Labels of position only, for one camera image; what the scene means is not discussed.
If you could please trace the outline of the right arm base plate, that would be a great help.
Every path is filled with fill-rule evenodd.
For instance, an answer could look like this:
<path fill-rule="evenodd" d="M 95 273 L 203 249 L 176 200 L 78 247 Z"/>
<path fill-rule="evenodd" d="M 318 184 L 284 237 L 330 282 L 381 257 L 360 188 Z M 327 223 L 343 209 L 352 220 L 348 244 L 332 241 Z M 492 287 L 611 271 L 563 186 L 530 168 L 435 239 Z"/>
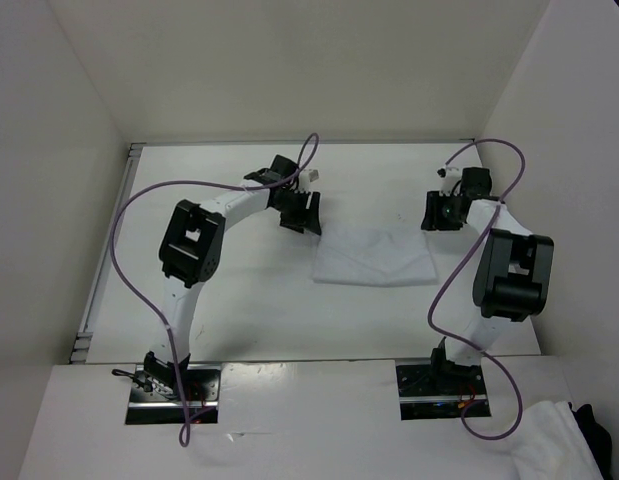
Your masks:
<path fill-rule="evenodd" d="M 396 383 L 402 421 L 486 418 L 491 411 L 482 370 L 468 378 L 433 380 L 428 362 L 397 362 Z"/>

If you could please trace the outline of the white skirt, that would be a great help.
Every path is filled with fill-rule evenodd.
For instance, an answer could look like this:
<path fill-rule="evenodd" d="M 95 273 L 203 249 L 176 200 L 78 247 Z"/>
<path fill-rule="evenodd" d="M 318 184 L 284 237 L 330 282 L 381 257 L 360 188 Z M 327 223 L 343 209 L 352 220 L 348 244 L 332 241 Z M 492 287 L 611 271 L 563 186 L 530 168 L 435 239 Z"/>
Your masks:
<path fill-rule="evenodd" d="M 437 272 L 417 228 L 327 225 L 317 243 L 312 280 L 321 284 L 394 288 L 430 285 Z"/>

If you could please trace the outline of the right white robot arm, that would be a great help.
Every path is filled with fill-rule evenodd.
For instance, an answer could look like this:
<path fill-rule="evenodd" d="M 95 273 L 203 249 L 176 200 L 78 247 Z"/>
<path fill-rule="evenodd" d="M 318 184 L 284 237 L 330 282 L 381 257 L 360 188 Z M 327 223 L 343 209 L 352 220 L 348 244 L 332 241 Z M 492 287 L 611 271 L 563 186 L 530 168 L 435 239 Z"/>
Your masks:
<path fill-rule="evenodd" d="M 473 276 L 473 311 L 460 334 L 445 333 L 432 351 L 427 380 L 449 393 L 478 375 L 482 355 L 515 323 L 540 314 L 547 301 L 554 242 L 523 227 L 492 194 L 484 167 L 442 167 L 441 187 L 427 193 L 421 229 L 477 233 L 461 265 L 480 255 Z"/>

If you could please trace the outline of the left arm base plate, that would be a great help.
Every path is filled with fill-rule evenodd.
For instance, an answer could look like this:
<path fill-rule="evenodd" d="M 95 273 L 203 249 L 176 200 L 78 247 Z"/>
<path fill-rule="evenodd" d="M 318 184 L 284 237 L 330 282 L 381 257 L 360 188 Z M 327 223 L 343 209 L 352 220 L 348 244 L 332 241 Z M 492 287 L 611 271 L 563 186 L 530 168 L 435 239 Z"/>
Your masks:
<path fill-rule="evenodd" d="M 192 423 L 216 424 L 218 422 L 220 364 L 190 364 L 184 377 L 184 393 Z M 153 380 L 149 380 L 141 365 L 122 376 L 131 379 L 125 424 L 138 425 L 182 425 L 184 410 L 177 387 L 171 391 Z"/>

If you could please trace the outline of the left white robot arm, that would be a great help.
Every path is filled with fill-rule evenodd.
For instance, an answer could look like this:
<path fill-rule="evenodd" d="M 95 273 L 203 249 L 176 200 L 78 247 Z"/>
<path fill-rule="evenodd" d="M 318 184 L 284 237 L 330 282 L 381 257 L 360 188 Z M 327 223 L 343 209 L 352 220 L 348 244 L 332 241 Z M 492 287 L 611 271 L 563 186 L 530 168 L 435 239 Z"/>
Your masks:
<path fill-rule="evenodd" d="M 251 172 L 239 186 L 211 200 L 177 203 L 159 248 L 165 276 L 160 313 L 168 325 L 145 355 L 148 387 L 165 399 L 188 387 L 190 333 L 200 292 L 216 273 L 225 234 L 248 217 L 274 209 L 279 225 L 304 234 L 322 233 L 321 194 L 308 186 L 317 177 L 298 172 L 296 162 L 277 155 L 270 167 Z"/>

